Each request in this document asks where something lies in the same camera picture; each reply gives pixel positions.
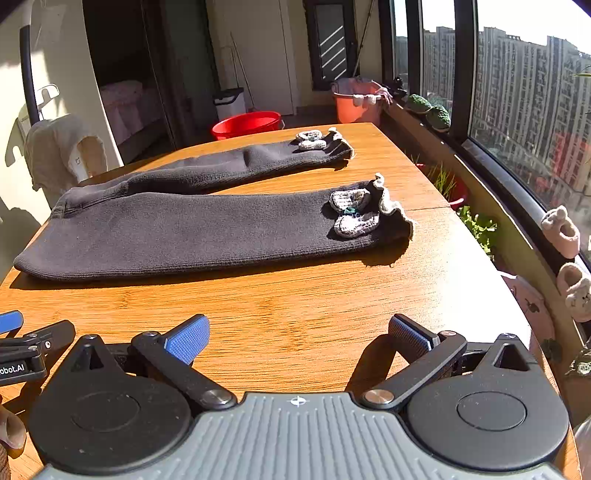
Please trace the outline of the dark grey knit pants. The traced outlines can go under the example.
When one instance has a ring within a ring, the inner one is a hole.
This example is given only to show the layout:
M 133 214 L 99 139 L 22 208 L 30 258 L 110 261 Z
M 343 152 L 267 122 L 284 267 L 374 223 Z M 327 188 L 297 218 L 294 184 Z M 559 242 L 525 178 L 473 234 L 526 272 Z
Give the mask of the dark grey knit pants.
M 345 164 L 338 130 L 179 160 L 74 187 L 14 261 L 61 282 L 176 275 L 356 252 L 413 238 L 415 224 L 385 178 L 291 194 L 230 188 Z

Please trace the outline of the pink baby shoe lower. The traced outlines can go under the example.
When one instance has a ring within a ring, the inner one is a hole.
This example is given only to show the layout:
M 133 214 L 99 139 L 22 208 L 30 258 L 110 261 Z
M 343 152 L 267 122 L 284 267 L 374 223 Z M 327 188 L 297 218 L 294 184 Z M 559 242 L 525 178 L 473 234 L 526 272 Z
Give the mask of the pink baby shoe lower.
M 557 288 L 572 318 L 584 323 L 591 318 L 590 276 L 575 263 L 565 263 L 557 276 Z

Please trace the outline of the pink baby shoe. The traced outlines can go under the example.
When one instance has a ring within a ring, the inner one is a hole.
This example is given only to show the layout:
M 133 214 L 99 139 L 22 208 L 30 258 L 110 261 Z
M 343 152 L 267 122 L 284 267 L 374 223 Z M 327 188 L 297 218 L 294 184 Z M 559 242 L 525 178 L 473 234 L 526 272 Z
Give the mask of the pink baby shoe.
M 572 318 L 584 323 L 591 318 L 590 276 L 575 263 L 565 263 L 557 276 L 557 288 Z
M 548 210 L 540 225 L 545 238 L 565 259 L 574 259 L 579 254 L 580 231 L 564 205 Z

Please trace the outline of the red flower pot with grass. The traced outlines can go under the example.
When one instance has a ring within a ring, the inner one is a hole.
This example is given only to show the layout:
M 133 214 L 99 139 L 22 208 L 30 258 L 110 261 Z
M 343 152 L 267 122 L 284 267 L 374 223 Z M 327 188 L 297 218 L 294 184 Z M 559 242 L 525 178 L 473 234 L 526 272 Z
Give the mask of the red flower pot with grass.
M 446 169 L 443 164 L 430 165 L 417 163 L 416 166 L 448 201 L 454 211 L 459 210 L 467 204 L 468 187 L 459 176 Z

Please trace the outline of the cream cloth on mop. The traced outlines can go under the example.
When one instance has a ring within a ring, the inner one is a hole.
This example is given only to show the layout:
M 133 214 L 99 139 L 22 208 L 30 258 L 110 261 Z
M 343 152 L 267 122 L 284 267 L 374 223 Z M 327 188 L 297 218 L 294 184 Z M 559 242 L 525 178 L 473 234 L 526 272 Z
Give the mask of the cream cloth on mop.
M 53 194 L 107 170 L 103 141 L 73 114 L 35 123 L 26 136 L 24 156 L 33 189 Z

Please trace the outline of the pink baby shoe upper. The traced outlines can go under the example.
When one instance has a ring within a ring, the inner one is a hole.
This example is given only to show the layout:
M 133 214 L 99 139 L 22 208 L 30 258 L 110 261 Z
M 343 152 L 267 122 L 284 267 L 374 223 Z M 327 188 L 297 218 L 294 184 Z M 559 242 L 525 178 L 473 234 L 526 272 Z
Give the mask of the pink baby shoe upper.
M 580 231 L 564 205 L 548 210 L 540 225 L 545 238 L 565 259 L 574 259 L 579 254 Z

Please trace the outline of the green moss plant right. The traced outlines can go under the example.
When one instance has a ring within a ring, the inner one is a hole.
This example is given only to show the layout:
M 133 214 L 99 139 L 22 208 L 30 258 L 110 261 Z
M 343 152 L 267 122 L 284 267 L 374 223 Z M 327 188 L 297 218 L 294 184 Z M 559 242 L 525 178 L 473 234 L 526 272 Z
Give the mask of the green moss plant right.
M 425 115 L 427 123 L 433 130 L 446 133 L 451 128 L 451 117 L 442 105 L 434 105 Z

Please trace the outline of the green moss plant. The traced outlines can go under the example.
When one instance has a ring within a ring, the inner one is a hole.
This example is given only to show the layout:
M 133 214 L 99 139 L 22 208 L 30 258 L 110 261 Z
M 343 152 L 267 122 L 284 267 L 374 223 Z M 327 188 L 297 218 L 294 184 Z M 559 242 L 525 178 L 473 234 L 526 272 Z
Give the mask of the green moss plant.
M 433 105 L 425 97 L 411 94 L 406 101 L 405 108 L 417 115 L 425 115 L 433 108 Z
M 451 128 L 451 117 L 442 105 L 434 105 L 425 115 L 427 123 L 433 130 L 446 133 Z

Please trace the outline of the red plastic basin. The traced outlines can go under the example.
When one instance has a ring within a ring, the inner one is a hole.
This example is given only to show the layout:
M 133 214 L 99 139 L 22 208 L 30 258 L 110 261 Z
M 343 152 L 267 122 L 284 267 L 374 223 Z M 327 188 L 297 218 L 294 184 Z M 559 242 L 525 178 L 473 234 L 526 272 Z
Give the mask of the red plastic basin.
M 283 117 L 274 111 L 239 114 L 219 121 L 211 128 L 215 140 L 224 140 L 256 133 L 280 130 Z

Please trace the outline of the pink bed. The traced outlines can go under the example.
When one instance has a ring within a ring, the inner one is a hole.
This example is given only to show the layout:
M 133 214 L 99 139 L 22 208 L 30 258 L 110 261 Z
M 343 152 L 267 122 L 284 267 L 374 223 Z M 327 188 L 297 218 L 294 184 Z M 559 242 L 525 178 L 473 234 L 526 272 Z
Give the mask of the pink bed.
M 117 145 L 162 118 L 154 87 L 127 80 L 102 86 L 99 92 Z

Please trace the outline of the green moss plant left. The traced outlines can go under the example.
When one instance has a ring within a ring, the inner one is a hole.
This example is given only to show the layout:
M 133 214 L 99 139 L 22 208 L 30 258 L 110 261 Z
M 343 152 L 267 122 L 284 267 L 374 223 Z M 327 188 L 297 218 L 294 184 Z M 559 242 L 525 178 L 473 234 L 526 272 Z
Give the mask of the green moss plant left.
M 405 108 L 417 115 L 425 115 L 433 108 L 433 105 L 425 97 L 411 94 L 406 101 Z

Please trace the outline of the white trash bin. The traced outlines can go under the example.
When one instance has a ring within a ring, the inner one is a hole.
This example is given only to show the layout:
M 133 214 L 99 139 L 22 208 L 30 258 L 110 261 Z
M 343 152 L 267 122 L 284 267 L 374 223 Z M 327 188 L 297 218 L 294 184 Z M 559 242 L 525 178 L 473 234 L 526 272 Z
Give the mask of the white trash bin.
M 213 95 L 213 101 L 219 121 L 246 112 L 245 91 L 242 87 L 221 90 Z

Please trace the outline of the orange plastic bucket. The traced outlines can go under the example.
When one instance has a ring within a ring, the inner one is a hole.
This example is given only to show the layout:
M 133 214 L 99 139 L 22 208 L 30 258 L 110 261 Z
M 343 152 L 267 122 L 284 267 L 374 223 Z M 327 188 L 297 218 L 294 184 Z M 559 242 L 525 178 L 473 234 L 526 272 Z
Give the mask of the orange plastic bucket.
M 363 77 L 339 78 L 331 89 L 342 124 L 369 122 L 379 126 L 383 109 L 393 103 L 387 87 Z

